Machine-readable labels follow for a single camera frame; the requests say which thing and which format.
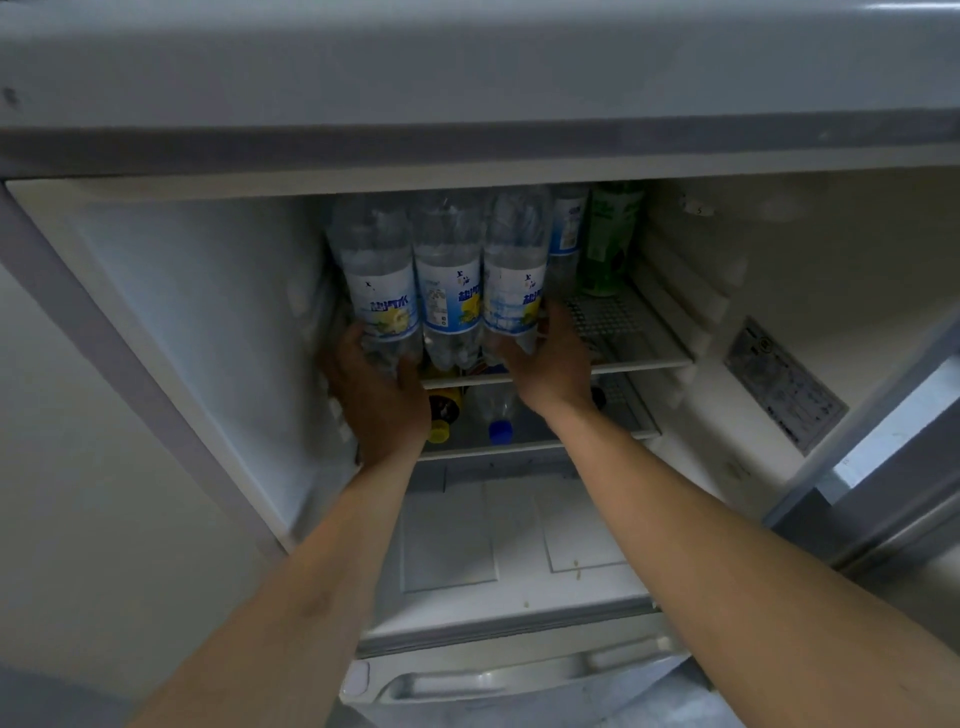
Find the green bottle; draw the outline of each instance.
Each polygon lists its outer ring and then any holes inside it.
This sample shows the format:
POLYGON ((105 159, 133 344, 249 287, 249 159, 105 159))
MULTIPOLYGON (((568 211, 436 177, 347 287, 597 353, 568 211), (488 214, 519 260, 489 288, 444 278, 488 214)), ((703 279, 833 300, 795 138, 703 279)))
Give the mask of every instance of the green bottle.
POLYGON ((620 289, 642 200, 642 182, 600 182, 593 187, 580 265, 584 293, 613 296, 620 289))

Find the human arm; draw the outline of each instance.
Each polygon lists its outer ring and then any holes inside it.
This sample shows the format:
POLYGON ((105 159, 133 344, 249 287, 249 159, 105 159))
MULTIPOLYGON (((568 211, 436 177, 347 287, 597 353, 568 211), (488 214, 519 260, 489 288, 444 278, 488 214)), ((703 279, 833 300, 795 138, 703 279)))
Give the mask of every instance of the human arm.
POLYGON ((323 725, 360 631, 430 426, 414 365, 368 364, 362 329, 324 361, 363 466, 324 520, 146 703, 131 728, 323 725))
POLYGON ((563 441, 627 561, 750 728, 947 726, 960 657, 889 605, 733 512, 604 417, 562 304, 533 357, 500 347, 563 441))

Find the refrigerator top panel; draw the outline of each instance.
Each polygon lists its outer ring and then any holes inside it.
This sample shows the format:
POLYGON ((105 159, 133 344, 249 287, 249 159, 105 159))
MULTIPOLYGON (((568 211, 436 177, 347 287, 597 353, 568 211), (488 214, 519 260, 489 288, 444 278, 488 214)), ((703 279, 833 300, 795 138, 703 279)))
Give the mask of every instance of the refrigerator top panel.
MULTIPOLYGON (((957 109, 957 8, 948 0, 3 3, 0 128, 957 109)), ((864 133, 874 131, 865 123, 864 133)))

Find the refrigerator shelf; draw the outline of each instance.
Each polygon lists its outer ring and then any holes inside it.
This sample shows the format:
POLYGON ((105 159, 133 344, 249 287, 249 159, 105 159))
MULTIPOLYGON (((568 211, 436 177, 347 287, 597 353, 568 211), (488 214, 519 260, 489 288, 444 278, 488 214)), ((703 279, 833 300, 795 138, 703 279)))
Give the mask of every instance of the refrigerator shelf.
MULTIPOLYGON (((567 302, 577 332, 594 354, 594 375, 668 369, 693 363, 690 354, 630 286, 610 298, 576 296, 567 302)), ((428 378, 424 389, 510 381, 509 374, 428 378)))
MULTIPOLYGON (((607 399, 603 411, 614 422, 625 427, 638 440, 660 435, 653 417, 625 375, 601 375, 593 383, 603 390, 607 399)), ((471 412, 464 412, 450 429, 450 439, 442 445, 427 443, 419 461, 454 460, 563 446, 543 418, 522 403, 518 405, 511 422, 514 425, 514 441, 510 445, 491 445, 486 425, 473 417, 471 412)))

